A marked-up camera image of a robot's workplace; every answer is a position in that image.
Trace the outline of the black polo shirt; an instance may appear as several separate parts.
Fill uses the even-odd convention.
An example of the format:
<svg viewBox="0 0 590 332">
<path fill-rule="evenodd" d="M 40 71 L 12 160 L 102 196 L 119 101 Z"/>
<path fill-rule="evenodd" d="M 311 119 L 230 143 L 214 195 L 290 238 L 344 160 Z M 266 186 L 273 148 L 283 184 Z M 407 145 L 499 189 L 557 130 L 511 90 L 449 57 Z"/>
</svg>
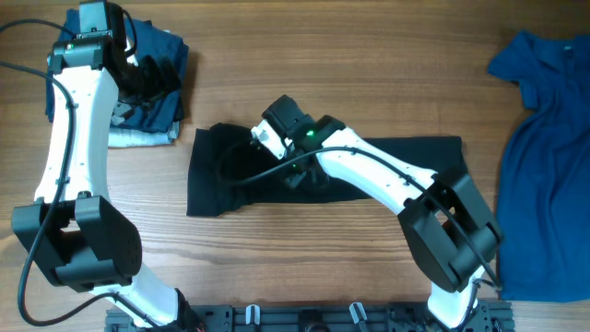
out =
<svg viewBox="0 0 590 332">
<path fill-rule="evenodd" d="M 277 173 L 244 186 L 231 186 L 225 182 L 227 178 L 251 177 L 279 164 L 264 149 L 252 146 L 251 139 L 249 128 L 235 124 L 218 123 L 195 131 L 187 183 L 189 216 L 218 217 L 256 203 L 320 204 L 368 197 L 333 178 L 305 178 L 291 189 Z M 375 137 L 366 141 L 421 168 L 467 170 L 459 136 Z"/>
</svg>

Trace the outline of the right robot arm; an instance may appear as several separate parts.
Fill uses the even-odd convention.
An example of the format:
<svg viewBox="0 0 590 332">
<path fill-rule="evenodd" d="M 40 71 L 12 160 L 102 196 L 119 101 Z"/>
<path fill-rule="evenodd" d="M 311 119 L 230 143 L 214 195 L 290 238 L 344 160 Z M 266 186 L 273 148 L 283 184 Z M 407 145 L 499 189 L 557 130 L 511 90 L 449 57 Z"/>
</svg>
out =
<svg viewBox="0 0 590 332">
<path fill-rule="evenodd" d="M 443 327 L 467 326 L 484 275 L 489 284 L 500 285 L 490 261 L 502 230 L 466 172 L 436 172 L 403 161 L 332 116 L 314 120 L 287 95 L 263 112 L 251 134 L 283 165 L 318 168 L 397 216 L 415 263 L 431 281 L 427 308 Z"/>
</svg>

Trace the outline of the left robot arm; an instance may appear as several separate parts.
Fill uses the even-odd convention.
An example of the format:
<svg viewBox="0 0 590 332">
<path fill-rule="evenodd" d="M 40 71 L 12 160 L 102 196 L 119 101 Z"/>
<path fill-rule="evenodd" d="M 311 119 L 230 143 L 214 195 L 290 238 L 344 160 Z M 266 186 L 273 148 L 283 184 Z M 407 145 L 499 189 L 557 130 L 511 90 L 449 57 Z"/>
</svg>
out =
<svg viewBox="0 0 590 332">
<path fill-rule="evenodd" d="M 88 1 L 80 30 L 53 46 L 45 79 L 54 89 L 53 131 L 31 205 L 18 207 L 12 229 L 55 287 L 106 298 L 145 331 L 194 331 L 198 319 L 179 290 L 142 261 L 136 226 L 111 203 L 106 166 L 112 113 L 119 103 L 150 105 L 181 81 L 167 59 L 130 62 L 132 19 L 120 6 Z"/>
</svg>

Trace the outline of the folded navy blue garment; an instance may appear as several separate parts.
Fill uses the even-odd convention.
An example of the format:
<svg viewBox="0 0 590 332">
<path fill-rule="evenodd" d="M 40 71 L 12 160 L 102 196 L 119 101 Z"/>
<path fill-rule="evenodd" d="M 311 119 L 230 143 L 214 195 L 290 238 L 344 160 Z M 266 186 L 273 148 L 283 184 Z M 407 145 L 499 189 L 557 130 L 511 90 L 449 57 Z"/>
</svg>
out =
<svg viewBox="0 0 590 332">
<path fill-rule="evenodd" d="M 165 133 L 173 122 L 183 119 L 181 89 L 189 48 L 182 38 L 149 21 L 135 20 L 121 6 L 107 1 L 83 2 L 67 11 L 64 29 L 48 58 L 48 73 L 55 79 L 46 86 L 45 113 L 50 121 L 68 113 L 61 88 L 68 89 L 80 109 L 90 108 L 111 121 L 119 95 L 114 76 L 128 64 L 127 36 L 136 37 L 137 62 L 147 55 L 171 59 L 182 86 L 158 101 L 150 113 L 136 111 L 112 127 Z"/>
</svg>

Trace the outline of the folded light grey garment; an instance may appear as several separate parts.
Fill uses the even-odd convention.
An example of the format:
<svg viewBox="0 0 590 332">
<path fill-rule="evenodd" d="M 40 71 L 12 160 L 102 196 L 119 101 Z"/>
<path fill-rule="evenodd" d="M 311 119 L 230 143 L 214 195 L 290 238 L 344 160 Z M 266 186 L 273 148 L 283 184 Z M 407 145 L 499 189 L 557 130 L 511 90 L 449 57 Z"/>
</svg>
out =
<svg viewBox="0 0 590 332">
<path fill-rule="evenodd" d="M 165 133 L 148 133 L 135 129 L 112 127 L 108 146 L 110 148 L 136 148 L 170 145 L 178 138 L 179 134 L 179 122 L 173 122 Z"/>
</svg>

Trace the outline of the blue polo shirt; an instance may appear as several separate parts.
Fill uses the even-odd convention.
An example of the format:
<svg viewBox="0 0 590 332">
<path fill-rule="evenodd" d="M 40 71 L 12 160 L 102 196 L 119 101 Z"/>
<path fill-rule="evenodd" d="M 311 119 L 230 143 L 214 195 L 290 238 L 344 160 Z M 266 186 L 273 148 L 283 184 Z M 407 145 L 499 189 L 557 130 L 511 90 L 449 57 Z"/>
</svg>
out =
<svg viewBox="0 0 590 332">
<path fill-rule="evenodd" d="M 504 300 L 589 297 L 589 38 L 519 32 L 488 71 L 518 85 L 530 115 L 501 161 L 496 218 Z"/>
</svg>

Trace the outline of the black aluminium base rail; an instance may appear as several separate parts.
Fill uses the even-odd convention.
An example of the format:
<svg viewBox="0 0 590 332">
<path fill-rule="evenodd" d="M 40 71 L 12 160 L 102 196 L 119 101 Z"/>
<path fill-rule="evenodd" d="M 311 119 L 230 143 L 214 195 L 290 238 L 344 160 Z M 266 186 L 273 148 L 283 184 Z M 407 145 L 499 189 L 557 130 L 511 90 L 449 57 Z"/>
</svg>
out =
<svg viewBox="0 0 590 332">
<path fill-rule="evenodd" d="M 302 331 L 457 331 L 444 327 L 425 302 L 392 302 L 387 305 L 248 307 L 230 305 L 193 306 L 213 332 L 302 332 Z M 104 331 L 151 331 L 136 327 L 125 312 L 109 310 Z M 513 309 L 509 302 L 478 300 L 461 331 L 514 332 Z"/>
</svg>

